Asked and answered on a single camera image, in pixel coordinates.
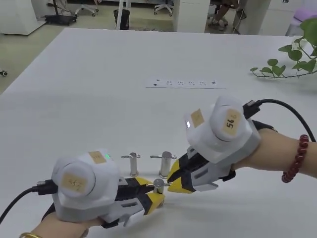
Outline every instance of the plant leaf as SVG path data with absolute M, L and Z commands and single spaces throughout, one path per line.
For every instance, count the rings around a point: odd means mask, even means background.
M 271 74 L 273 74 L 272 70 L 270 68 L 268 68 L 268 67 L 262 68 L 261 72 L 262 73 L 271 73 Z
M 277 65 L 277 63 L 278 63 L 278 60 L 277 60 L 277 59 L 269 59 L 269 60 L 267 61 L 267 64 L 268 64 L 269 66 L 275 66 L 275 65 Z
M 303 53 L 299 50 L 288 52 L 288 57 L 294 61 L 299 61 L 302 58 L 302 56 L 303 56 Z
M 272 71 L 275 73 L 277 76 L 281 76 L 281 74 L 285 71 L 286 66 L 283 65 L 282 67 L 278 67 L 276 65 L 272 66 Z
M 308 61 L 306 64 L 304 64 L 302 66 L 302 69 L 306 70 L 308 73 L 312 73 L 315 66 L 316 66 L 316 60 L 312 59 L 312 60 Z
M 298 39 L 296 39 L 295 41 L 294 41 L 294 43 L 300 43 L 300 41 L 303 39 L 304 37 L 301 37 L 301 38 L 298 38 Z
M 308 28 L 308 26 L 309 26 L 312 22 L 314 22 L 314 21 L 316 21 L 315 18 L 306 19 L 305 21 L 303 21 L 303 22 L 301 23 L 301 25 L 300 25 L 301 29 L 302 29 L 303 31 L 306 31 L 306 29 Z
M 292 51 L 292 45 L 283 46 L 283 47 L 279 48 L 278 51 L 286 52 L 286 53 L 291 52 Z
M 254 71 L 256 71 L 257 69 L 258 69 L 257 67 L 254 67 L 254 68 L 251 68 L 250 71 L 251 71 L 251 72 L 254 72 Z
M 315 57 L 317 57 L 317 48 L 316 48 L 316 49 L 314 49 L 314 51 L 312 52 L 311 56 L 315 56 Z
M 306 27 L 304 31 L 304 37 L 307 39 L 309 43 L 313 46 L 317 46 L 317 20 L 312 21 Z
M 296 65 L 294 65 L 294 67 L 292 67 L 292 69 L 302 69 L 303 65 L 305 65 L 305 64 L 307 64 L 306 61 L 300 61 Z

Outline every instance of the white cable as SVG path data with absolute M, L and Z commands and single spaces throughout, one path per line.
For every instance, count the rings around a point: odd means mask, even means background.
M 238 21 L 238 23 L 236 24 L 236 26 L 233 28 L 232 33 L 231 33 L 231 34 L 234 34 L 234 33 L 235 33 L 235 31 L 236 31 L 237 27 L 239 26 L 239 24 L 240 24 L 240 22 L 241 22 L 241 19 L 242 19 L 243 13 L 244 13 L 244 8 L 242 8 L 242 13 L 241 13 L 241 15 L 240 15 L 239 21 Z

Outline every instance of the white wall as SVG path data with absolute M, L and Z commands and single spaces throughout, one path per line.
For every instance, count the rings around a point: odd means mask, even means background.
M 317 0 L 304 0 L 303 6 L 317 11 Z

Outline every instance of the hand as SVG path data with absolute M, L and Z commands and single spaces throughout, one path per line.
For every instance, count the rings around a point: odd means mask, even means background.
M 87 236 L 90 227 L 100 226 L 102 223 L 100 219 L 83 223 L 63 222 L 53 212 L 47 215 L 32 233 L 42 238 L 80 238 Z

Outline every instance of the black cable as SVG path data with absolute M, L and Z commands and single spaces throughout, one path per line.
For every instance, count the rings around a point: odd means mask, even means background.
M 309 135 L 309 137 L 311 138 L 312 142 L 316 142 L 316 139 L 312 133 L 312 130 L 310 129 L 310 127 L 308 126 L 308 124 L 306 123 L 306 121 L 304 120 L 304 118 L 299 114 L 298 111 L 296 111 L 292 106 L 290 106 L 289 104 L 282 102 L 280 100 L 275 100 L 275 99 L 262 99 L 262 100 L 258 100 L 255 102 L 255 105 L 257 105 L 258 107 L 260 105 L 262 105 L 263 103 L 274 103 L 274 104 L 278 104 L 280 106 L 283 106 L 285 108 L 287 108 L 288 110 L 290 110 L 297 118 L 298 120 L 302 123 L 303 127 L 305 128 L 305 130 L 307 131 L 307 134 Z
M 8 215 L 9 211 L 12 209 L 12 207 L 25 195 L 31 193 L 31 192 L 37 192 L 38 195 L 47 195 L 47 194 L 54 194 L 57 193 L 58 187 L 57 185 L 51 180 L 45 180 L 42 182 L 38 182 L 36 186 L 33 186 L 24 192 L 20 193 L 5 209 L 5 211 L 0 216 L 0 225 L 5 219 L 5 217 Z
M 9 211 L 12 209 L 12 207 L 25 195 L 31 193 L 31 192 L 37 192 L 35 187 L 29 188 L 27 190 L 25 190 L 24 192 L 20 193 L 10 204 L 9 206 L 5 209 L 5 211 L 2 213 L 1 217 L 0 217 L 0 225 L 3 222 L 3 220 L 5 219 L 5 217 L 8 215 Z

